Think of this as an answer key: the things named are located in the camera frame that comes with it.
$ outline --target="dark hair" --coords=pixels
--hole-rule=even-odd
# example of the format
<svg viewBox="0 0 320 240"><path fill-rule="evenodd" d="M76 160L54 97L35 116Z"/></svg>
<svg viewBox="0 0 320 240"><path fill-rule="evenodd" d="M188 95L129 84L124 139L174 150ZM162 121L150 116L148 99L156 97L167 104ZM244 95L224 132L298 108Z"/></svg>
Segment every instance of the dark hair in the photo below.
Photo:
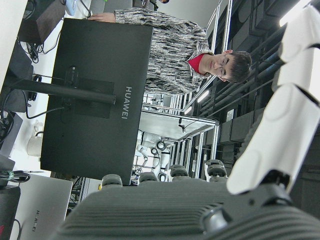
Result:
<svg viewBox="0 0 320 240"><path fill-rule="evenodd" d="M228 81L231 83L243 83L251 72L251 56L246 51L234 51L230 55L234 57L234 60L230 69L231 78Z"/></svg>

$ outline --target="white wall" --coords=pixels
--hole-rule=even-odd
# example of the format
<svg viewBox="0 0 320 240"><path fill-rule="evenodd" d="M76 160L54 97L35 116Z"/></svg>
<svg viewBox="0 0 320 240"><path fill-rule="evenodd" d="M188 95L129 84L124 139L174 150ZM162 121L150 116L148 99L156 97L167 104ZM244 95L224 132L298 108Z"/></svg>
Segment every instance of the white wall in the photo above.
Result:
<svg viewBox="0 0 320 240"><path fill-rule="evenodd" d="M163 4L157 2L158 11L171 16L190 20L205 28L218 5L219 0L170 0ZM224 0L221 4L221 12L227 5L228 1Z"/></svg>

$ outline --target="glasses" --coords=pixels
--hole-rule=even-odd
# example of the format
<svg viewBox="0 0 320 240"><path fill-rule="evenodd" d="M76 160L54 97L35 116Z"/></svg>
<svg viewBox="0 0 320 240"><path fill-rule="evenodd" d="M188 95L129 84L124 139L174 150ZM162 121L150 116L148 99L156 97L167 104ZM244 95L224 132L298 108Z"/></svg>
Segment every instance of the glasses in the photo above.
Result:
<svg viewBox="0 0 320 240"><path fill-rule="evenodd" d="M218 70L218 77L219 78L223 78L223 76L225 75L225 65L227 64L227 54L224 55L224 59L222 61L222 63L220 63L221 67L218 67L217 70Z"/></svg>

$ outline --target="ceiling light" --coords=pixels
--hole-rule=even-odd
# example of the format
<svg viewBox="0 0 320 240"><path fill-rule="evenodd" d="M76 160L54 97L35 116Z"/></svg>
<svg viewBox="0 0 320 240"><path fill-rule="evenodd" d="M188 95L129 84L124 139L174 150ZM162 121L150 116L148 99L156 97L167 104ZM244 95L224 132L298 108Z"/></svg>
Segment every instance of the ceiling light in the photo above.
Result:
<svg viewBox="0 0 320 240"><path fill-rule="evenodd" d="M189 112L191 111L191 109L192 109L192 106L190 106L187 110L185 110L185 111L184 111L184 114L189 113Z"/></svg>
<svg viewBox="0 0 320 240"><path fill-rule="evenodd" d="M208 96L209 90L205 91L197 100L197 103L200 103L206 96Z"/></svg>

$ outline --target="monitor back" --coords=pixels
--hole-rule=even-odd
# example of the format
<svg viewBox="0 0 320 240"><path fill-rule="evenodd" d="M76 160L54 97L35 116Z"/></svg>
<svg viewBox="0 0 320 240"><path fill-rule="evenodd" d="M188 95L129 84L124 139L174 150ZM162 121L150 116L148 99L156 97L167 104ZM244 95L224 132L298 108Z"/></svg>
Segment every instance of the monitor back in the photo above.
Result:
<svg viewBox="0 0 320 240"><path fill-rule="evenodd" d="M76 66L77 87L114 94L115 105L50 96L48 110L70 108L46 116L41 168L102 179L118 174L130 184L152 27L65 19L53 76L64 79ZM64 80L51 83L64 85Z"/></svg>

